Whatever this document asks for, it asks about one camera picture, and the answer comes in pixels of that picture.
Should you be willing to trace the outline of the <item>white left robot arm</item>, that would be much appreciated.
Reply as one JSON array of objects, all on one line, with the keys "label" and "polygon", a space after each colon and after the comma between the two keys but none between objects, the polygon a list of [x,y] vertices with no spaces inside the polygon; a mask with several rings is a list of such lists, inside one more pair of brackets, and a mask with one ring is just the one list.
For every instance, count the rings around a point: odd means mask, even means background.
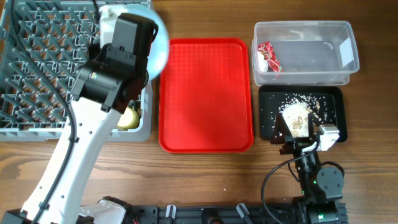
[{"label": "white left robot arm", "polygon": [[129,102],[149,80],[150,45],[106,44],[78,71],[70,115],[50,162],[22,208],[2,223],[123,223],[132,206],[106,197],[82,207],[81,198],[99,153]]}]

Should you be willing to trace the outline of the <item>large light blue plate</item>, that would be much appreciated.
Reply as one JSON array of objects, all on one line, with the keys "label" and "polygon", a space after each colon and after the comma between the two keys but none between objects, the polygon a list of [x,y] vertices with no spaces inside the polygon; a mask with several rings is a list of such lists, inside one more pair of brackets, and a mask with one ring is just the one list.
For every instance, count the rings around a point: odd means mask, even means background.
[{"label": "large light blue plate", "polygon": [[158,32],[151,44],[150,54],[148,56],[149,61],[147,63],[149,80],[153,80],[161,74],[168,61],[170,41],[167,28],[158,13],[155,12],[153,4],[150,1],[135,2],[126,5],[107,4],[100,6],[99,44],[101,48],[103,45],[112,42],[116,19],[122,13],[147,17],[158,25]]}]

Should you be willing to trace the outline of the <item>red strawberry cake wrapper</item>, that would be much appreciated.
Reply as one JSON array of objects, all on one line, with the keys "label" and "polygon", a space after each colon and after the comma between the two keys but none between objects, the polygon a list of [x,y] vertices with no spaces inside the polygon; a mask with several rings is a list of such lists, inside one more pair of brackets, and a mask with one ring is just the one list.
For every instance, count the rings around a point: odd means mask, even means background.
[{"label": "red strawberry cake wrapper", "polygon": [[264,55],[265,59],[268,63],[268,71],[271,70],[272,72],[283,72],[284,69],[280,64],[274,48],[270,42],[263,42],[257,45],[257,51]]}]

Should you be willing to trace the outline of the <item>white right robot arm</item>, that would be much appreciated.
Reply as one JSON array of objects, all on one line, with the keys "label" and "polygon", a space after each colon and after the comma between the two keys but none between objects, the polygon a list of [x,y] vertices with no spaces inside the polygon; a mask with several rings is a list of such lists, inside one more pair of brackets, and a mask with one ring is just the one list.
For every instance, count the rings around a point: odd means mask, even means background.
[{"label": "white right robot arm", "polygon": [[277,223],[348,223],[346,206],[339,202],[343,198],[344,169],[335,162],[321,162],[318,156],[334,145],[340,131],[334,124],[320,124],[311,113],[306,122],[308,136],[294,137],[282,114],[276,117],[271,143],[281,144],[280,154],[293,158],[270,173],[293,162],[302,195],[286,206],[286,215],[276,217],[276,212],[266,211]]}]

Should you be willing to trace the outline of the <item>white tissue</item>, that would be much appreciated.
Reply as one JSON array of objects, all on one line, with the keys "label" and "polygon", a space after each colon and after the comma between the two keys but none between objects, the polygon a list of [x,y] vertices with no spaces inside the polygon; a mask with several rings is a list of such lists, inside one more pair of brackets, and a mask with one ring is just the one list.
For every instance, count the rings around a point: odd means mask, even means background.
[{"label": "white tissue", "polygon": [[258,60],[259,71],[267,72],[269,67],[264,55],[261,54],[260,52],[257,52],[257,60]]}]

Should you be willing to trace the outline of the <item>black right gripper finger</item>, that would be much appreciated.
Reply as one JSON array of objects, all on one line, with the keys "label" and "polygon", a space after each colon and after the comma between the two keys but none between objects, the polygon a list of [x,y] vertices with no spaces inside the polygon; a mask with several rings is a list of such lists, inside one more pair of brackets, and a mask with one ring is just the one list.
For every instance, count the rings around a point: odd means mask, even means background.
[{"label": "black right gripper finger", "polygon": [[276,116],[275,128],[273,130],[271,142],[291,142],[292,140],[292,133],[290,132],[282,113],[279,113]]},{"label": "black right gripper finger", "polygon": [[318,135],[318,130],[319,130],[319,120],[316,118],[316,116],[313,113],[309,113],[307,116],[307,121],[308,121],[308,136],[312,139],[315,139],[316,136]]}]

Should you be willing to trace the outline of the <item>yellow plastic cup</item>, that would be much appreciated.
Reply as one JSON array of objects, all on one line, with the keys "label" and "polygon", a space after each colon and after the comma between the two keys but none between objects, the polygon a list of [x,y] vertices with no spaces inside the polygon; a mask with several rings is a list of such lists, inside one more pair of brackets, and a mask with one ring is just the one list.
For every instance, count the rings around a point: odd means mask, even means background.
[{"label": "yellow plastic cup", "polygon": [[135,129],[139,126],[139,120],[140,117],[138,112],[130,107],[127,107],[120,117],[116,127],[123,130]]}]

